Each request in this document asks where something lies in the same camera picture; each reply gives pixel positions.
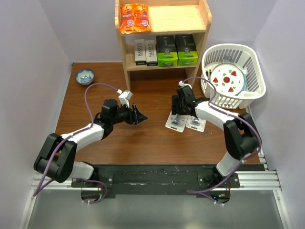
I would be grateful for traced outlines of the orange razor bag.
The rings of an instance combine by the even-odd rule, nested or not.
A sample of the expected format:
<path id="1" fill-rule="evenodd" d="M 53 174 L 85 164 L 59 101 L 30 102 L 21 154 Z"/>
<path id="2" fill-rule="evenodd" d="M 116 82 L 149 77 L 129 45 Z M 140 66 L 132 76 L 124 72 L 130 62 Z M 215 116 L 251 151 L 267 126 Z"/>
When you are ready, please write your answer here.
<path id="1" fill-rule="evenodd" d="M 120 33 L 131 34 L 135 32 L 134 28 L 134 4 L 127 3 L 120 7 L 121 10 L 121 22 L 120 22 Z"/>
<path id="2" fill-rule="evenodd" d="M 151 31 L 151 25 L 149 21 L 149 7 L 145 4 L 134 3 L 134 30 L 136 32 Z"/>

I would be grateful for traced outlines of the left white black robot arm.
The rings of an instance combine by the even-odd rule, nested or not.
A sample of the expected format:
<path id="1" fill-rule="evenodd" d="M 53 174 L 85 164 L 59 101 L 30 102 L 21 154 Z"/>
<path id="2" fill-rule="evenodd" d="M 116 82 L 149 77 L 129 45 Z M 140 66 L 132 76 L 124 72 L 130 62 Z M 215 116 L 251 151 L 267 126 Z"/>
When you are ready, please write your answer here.
<path id="1" fill-rule="evenodd" d="M 93 124 L 69 134 L 48 135 L 34 162 L 34 170 L 59 183 L 68 178 L 81 179 L 86 186 L 94 187 L 99 181 L 96 169 L 89 163 L 75 162 L 76 153 L 91 143 L 105 139 L 115 124 L 138 125 L 147 119 L 136 104 L 119 106 L 115 99 L 107 99 Z"/>

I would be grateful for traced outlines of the blue razor blister pack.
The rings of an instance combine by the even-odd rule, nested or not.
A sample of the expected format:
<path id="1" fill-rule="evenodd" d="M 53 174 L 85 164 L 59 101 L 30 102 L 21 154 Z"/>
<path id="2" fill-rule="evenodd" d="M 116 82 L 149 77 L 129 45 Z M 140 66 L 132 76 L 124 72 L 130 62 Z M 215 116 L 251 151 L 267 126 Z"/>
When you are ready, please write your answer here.
<path id="1" fill-rule="evenodd" d="M 187 115 L 172 114 L 172 112 L 170 112 L 165 127 L 182 133 L 185 129 L 187 119 Z"/>
<path id="2" fill-rule="evenodd" d="M 205 125 L 206 120 L 189 115 L 185 127 L 203 133 Z"/>

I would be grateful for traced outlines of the white Harry's razor box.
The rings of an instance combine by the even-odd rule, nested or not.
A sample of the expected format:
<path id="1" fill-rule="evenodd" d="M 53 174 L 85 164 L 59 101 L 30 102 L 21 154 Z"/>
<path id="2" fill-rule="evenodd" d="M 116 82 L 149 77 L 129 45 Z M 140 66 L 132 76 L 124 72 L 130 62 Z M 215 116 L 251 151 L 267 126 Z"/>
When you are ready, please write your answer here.
<path id="1" fill-rule="evenodd" d="M 155 40 L 145 40 L 145 53 L 147 66 L 157 66 L 157 50 Z"/>

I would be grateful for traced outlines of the silver Harry's razor box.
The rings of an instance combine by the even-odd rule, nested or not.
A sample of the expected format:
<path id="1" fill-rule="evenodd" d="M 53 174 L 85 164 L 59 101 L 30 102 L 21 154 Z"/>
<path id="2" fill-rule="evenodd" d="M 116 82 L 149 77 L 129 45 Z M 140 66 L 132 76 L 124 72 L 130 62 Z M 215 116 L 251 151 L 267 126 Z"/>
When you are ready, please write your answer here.
<path id="1" fill-rule="evenodd" d="M 136 65 L 146 65 L 145 40 L 134 40 L 134 60 Z"/>

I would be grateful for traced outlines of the black green razor box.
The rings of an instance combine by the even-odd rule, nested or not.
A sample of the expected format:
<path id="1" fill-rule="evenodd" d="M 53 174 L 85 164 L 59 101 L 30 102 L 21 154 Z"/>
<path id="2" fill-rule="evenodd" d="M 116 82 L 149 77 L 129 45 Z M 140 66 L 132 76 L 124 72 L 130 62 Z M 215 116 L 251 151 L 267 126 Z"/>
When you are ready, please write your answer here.
<path id="1" fill-rule="evenodd" d="M 193 35 L 177 34 L 174 38 L 178 55 L 178 65 L 196 65 L 198 62 L 198 53 Z"/>
<path id="2" fill-rule="evenodd" d="M 173 35 L 156 36 L 156 49 L 159 67 L 178 65 L 178 53 Z"/>

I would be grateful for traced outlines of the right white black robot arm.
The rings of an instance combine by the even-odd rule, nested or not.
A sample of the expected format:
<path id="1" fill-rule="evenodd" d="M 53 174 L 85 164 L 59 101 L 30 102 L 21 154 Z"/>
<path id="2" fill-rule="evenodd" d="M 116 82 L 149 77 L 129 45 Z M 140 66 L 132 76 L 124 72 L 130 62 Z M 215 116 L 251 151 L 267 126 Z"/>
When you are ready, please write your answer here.
<path id="1" fill-rule="evenodd" d="M 262 147 L 262 140 L 250 114 L 238 114 L 196 98 L 190 85 L 182 84 L 172 97 L 174 115 L 190 115 L 214 124 L 224 132 L 226 153 L 213 168 L 211 187 L 224 187 L 237 168 Z"/>

